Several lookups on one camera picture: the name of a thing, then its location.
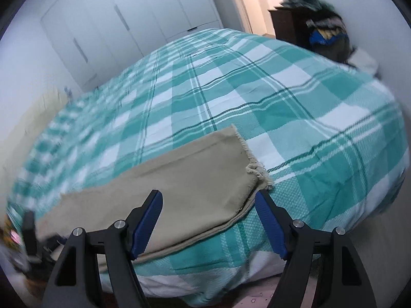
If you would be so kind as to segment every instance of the plaid bedspread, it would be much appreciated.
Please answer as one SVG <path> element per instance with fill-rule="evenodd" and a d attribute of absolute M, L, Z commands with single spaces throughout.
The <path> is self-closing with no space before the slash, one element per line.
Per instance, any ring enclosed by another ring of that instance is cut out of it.
<path fill-rule="evenodd" d="M 350 229 L 382 209 L 408 166 L 399 106 L 379 81 L 281 41 L 205 30 L 67 105 L 30 152 L 8 214 L 18 227 L 24 209 L 39 218 L 60 193 L 106 184 L 230 124 L 274 179 L 276 204 L 317 229 Z M 227 231 L 135 270 L 147 295 L 201 306 L 283 265 L 252 209 Z"/>

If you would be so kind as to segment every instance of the door handle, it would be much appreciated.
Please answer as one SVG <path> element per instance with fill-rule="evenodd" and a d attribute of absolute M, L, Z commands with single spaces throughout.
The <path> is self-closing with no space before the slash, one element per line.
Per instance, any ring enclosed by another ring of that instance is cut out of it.
<path fill-rule="evenodd" d="M 120 18 L 120 21 L 123 23 L 124 27 L 126 28 L 127 31 L 130 31 L 130 27 L 128 26 L 126 20 L 123 17 L 123 14 L 121 13 L 120 9 L 118 8 L 117 5 L 114 5 L 114 10 L 116 11 L 118 17 Z"/>
<path fill-rule="evenodd" d="M 77 50 L 79 50 L 80 55 L 83 57 L 84 61 L 86 63 L 88 63 L 88 59 L 87 59 L 86 55 L 84 54 L 83 50 L 81 49 L 81 47 L 80 47 L 79 43 L 77 42 L 76 38 L 73 39 L 73 43 L 74 43 L 75 47 L 77 48 Z"/>

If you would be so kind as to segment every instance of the bed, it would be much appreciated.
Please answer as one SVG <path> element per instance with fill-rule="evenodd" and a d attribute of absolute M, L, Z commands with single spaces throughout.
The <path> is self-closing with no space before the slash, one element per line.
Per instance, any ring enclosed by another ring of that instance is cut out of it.
<path fill-rule="evenodd" d="M 390 205 L 409 165 L 401 110 L 367 74 L 291 44 L 204 30 L 144 57 L 61 110 L 37 139 L 8 215 L 42 217 L 60 193 L 234 124 L 270 173 L 277 205 L 313 228 L 354 228 Z M 255 209 L 228 230 L 137 264 L 148 296 L 218 302 L 242 283 L 282 272 Z M 110 290 L 108 274 L 101 274 Z"/>

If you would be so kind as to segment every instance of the beige cloth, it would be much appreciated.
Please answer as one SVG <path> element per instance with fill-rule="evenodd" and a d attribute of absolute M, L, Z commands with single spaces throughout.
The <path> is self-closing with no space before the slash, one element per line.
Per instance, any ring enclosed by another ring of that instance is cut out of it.
<path fill-rule="evenodd" d="M 18 98 L 14 104 L 25 105 Z M 7 138 L 0 141 L 0 228 L 4 228 L 7 197 L 19 170 L 38 136 L 66 104 L 67 96 L 56 88 L 51 89 L 30 106 Z"/>
<path fill-rule="evenodd" d="M 163 210 L 145 253 L 137 259 L 145 262 L 227 229 L 252 208 L 256 191 L 270 184 L 230 126 L 125 171 L 104 186 L 63 195 L 38 222 L 38 234 L 105 229 L 125 219 L 157 189 L 163 194 Z"/>

